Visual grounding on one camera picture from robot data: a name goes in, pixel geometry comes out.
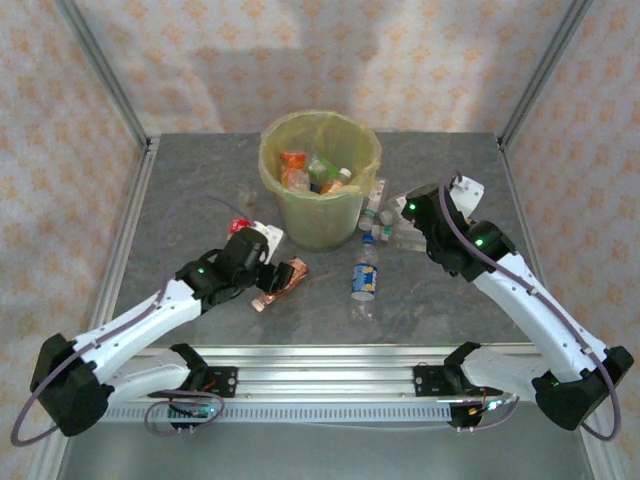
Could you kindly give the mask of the clear bottle green neck band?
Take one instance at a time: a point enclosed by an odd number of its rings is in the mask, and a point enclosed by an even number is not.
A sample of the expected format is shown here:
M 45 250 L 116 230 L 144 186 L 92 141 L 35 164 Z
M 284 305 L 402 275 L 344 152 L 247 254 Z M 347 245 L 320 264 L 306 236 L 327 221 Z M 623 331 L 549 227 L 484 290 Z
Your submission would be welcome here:
M 385 194 L 388 191 L 390 181 L 386 178 L 377 178 L 370 190 L 364 207 L 358 220 L 358 228 L 363 232 L 370 232 L 380 211 Z

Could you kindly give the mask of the clear bottle green white cap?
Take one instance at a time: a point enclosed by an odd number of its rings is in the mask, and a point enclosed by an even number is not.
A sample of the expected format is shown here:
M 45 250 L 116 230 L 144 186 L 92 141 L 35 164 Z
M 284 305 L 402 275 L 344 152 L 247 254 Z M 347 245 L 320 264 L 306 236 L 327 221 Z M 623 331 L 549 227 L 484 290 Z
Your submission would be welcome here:
M 400 224 L 394 226 L 374 225 L 371 234 L 375 240 L 388 243 L 396 248 L 425 252 L 426 239 L 423 234 L 412 225 L 402 227 Z

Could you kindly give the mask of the aluminium frame post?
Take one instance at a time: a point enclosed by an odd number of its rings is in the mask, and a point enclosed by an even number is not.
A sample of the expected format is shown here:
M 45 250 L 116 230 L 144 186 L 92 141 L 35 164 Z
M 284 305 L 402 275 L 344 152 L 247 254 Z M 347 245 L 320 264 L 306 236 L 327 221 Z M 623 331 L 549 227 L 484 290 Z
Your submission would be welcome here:
M 135 143 L 146 151 L 151 142 L 89 23 L 75 0 L 53 0 Z
M 550 79 L 594 0 L 571 0 L 554 35 L 531 75 L 502 133 L 496 137 L 501 152 L 506 152 Z

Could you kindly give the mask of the grey metal lower panel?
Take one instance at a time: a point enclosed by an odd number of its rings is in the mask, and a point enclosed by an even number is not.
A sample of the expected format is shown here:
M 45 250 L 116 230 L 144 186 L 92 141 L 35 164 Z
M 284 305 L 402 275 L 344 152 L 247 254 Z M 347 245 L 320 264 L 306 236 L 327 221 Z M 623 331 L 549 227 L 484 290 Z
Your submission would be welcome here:
M 472 435 L 451 430 L 219 424 L 157 438 L 99 425 L 72 440 L 58 480 L 593 480 L 577 433 L 523 409 Z

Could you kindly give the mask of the brown striped label bottle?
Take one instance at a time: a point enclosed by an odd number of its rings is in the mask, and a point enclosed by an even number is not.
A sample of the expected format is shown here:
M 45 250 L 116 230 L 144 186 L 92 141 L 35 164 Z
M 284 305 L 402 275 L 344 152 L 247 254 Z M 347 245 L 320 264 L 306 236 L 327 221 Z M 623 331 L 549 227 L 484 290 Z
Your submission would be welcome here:
M 267 306 L 272 304 L 292 290 L 294 290 L 301 281 L 308 275 L 309 267 L 299 257 L 292 257 L 288 264 L 293 268 L 293 274 L 288 284 L 279 292 L 274 294 L 262 293 L 260 296 L 251 301 L 251 306 L 257 311 L 262 312 Z

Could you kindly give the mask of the green label bottle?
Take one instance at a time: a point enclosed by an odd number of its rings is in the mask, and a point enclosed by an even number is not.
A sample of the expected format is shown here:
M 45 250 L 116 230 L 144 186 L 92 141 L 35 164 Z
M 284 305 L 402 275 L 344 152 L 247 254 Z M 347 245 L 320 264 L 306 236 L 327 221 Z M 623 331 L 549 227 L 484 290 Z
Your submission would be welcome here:
M 314 184 L 324 185 L 339 175 L 339 169 L 326 158 L 314 155 L 306 166 L 310 180 Z

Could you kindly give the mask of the yellow-green trash bin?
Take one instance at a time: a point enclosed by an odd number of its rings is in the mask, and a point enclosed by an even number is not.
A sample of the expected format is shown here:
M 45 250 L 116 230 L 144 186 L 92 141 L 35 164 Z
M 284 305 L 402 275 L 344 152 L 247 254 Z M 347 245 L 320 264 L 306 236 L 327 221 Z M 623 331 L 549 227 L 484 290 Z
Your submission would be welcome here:
M 351 171 L 350 182 L 327 195 L 367 195 L 375 183 L 382 154 L 373 131 L 337 112 L 305 110 L 282 116 L 261 134 L 258 153 L 259 175 L 266 188 L 278 194 L 293 192 L 281 182 L 284 172 L 279 155 L 285 151 L 305 152 L 306 166 L 318 155 L 339 170 Z

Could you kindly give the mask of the red label cola bottle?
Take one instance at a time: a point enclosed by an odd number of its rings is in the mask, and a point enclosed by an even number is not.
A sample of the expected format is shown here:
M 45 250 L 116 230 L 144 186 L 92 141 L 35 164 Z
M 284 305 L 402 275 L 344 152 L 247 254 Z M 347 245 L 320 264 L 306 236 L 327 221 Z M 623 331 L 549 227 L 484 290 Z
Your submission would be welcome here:
M 227 235 L 228 239 L 243 228 L 250 227 L 252 225 L 256 199 L 257 191 L 255 189 L 246 188 L 238 193 L 236 204 L 243 212 L 243 216 L 236 216 L 231 220 Z

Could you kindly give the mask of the aluminium mounting rail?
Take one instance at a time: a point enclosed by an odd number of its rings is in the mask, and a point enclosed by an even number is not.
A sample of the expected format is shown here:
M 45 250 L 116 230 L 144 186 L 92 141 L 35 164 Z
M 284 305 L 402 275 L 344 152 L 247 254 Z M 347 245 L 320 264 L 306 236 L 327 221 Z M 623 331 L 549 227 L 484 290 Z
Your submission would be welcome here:
M 196 349 L 210 366 L 237 368 L 234 391 L 249 402 L 383 401 L 414 398 L 417 366 L 437 367 L 453 347 L 412 345 L 217 346 Z M 490 344 L 466 358 L 478 386 L 533 398 L 533 378 L 555 368 L 531 344 Z

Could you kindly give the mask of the aluminium table side rail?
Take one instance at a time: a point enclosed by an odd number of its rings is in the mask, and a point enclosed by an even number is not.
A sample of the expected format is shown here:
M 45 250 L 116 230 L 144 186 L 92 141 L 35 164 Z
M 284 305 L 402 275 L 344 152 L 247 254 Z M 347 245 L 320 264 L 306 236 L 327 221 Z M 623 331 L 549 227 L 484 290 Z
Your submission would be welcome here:
M 516 181 L 515 181 L 515 177 L 512 171 L 512 168 L 509 164 L 508 161 L 508 157 L 507 154 L 504 150 L 499 149 L 498 150 L 498 155 L 497 158 L 499 159 L 503 169 L 504 169 L 504 174 L 505 174 L 505 178 L 506 181 L 508 183 L 510 192 L 511 192 L 511 196 L 512 196 L 512 200 L 514 202 L 514 208 L 518 217 L 518 221 L 519 221 L 519 225 L 522 231 L 522 235 L 523 235 L 523 243 L 524 243 L 524 251 L 525 253 L 523 254 L 523 256 L 525 256 L 527 258 L 527 260 L 525 261 L 525 263 L 528 265 L 529 269 L 531 270 L 532 274 L 535 276 L 535 278 L 538 280 L 538 282 L 545 287 L 546 286 L 546 276 L 544 274 L 544 272 L 541 269 L 541 264 L 539 261 L 539 257 L 537 255 L 536 252 L 536 245 L 535 242 L 533 240 L 533 237 L 531 235 L 531 231 L 529 228 L 529 224 L 527 222 L 527 218 L 524 212 L 524 204 L 520 198 L 520 194 L 518 192 L 517 189 L 517 185 L 516 185 Z M 525 327 L 524 326 L 524 322 L 523 321 L 515 321 L 515 323 L 518 325 L 518 327 L 523 331 L 523 333 L 526 335 L 526 337 L 532 342 L 532 344 L 536 347 L 536 349 L 538 350 L 539 354 L 542 356 L 542 358 L 546 361 L 549 362 L 550 358 L 548 356 L 548 354 L 550 353 L 550 342 L 549 341 L 545 341 L 543 343 L 541 343 L 538 339 L 534 338 L 531 336 L 532 333 L 532 328 L 531 327 Z
M 108 261 L 106 276 L 91 316 L 89 331 L 89 340 L 91 342 L 98 340 L 104 334 L 111 333 L 112 331 L 112 328 L 107 327 L 107 324 L 112 320 L 112 314 L 117 303 L 159 143 L 159 136 L 151 138 L 142 161 L 134 175 L 131 191 L 129 192 L 116 240 Z

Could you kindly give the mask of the blue yellow label water bottle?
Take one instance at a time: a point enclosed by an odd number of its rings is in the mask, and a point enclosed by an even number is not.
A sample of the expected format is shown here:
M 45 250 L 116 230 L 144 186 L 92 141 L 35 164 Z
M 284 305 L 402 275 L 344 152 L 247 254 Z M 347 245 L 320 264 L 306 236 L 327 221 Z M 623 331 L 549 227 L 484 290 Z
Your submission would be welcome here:
M 351 299 L 352 314 L 363 321 L 372 321 L 375 316 L 375 299 L 378 276 L 378 252 L 372 234 L 362 236 L 361 246 L 354 262 Z

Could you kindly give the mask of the green plastic bin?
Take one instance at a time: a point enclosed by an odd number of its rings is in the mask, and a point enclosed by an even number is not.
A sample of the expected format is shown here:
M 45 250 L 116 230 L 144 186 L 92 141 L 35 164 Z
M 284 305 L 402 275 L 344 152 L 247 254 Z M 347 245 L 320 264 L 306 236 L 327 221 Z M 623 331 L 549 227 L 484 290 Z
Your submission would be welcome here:
M 289 239 L 313 252 L 331 251 L 343 245 L 356 230 L 362 195 L 317 195 L 296 192 L 275 194 Z

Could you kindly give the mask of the aluminium frame leg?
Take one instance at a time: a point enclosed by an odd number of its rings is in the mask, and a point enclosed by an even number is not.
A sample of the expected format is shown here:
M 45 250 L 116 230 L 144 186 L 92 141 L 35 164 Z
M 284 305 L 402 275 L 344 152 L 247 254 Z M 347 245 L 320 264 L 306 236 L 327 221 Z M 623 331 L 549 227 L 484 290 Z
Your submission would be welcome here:
M 25 420 L 25 437 L 31 438 L 54 426 L 43 407 L 35 402 Z M 26 480 L 57 480 L 63 463 L 69 438 L 59 430 L 28 447 L 33 453 Z
M 613 427 L 610 401 L 606 400 L 587 419 L 586 424 L 600 433 L 608 433 Z M 583 427 L 581 435 L 594 480 L 627 480 L 626 471 L 616 440 L 604 442 L 589 434 Z

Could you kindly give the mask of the small green circuit board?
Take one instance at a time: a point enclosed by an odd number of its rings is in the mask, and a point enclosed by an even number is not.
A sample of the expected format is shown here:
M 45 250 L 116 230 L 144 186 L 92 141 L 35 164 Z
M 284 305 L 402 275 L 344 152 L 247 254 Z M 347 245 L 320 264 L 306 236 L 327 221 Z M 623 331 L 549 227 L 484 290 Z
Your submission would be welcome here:
M 517 401 L 517 395 L 503 395 L 499 398 L 483 402 L 480 406 L 469 408 L 468 414 L 470 416 L 481 416 L 487 412 L 494 411 L 499 407 L 510 405 Z
M 209 404 L 187 404 L 187 403 L 171 403 L 169 411 L 173 418 L 180 419 L 202 419 L 206 420 L 212 417 L 216 412 L 216 408 Z

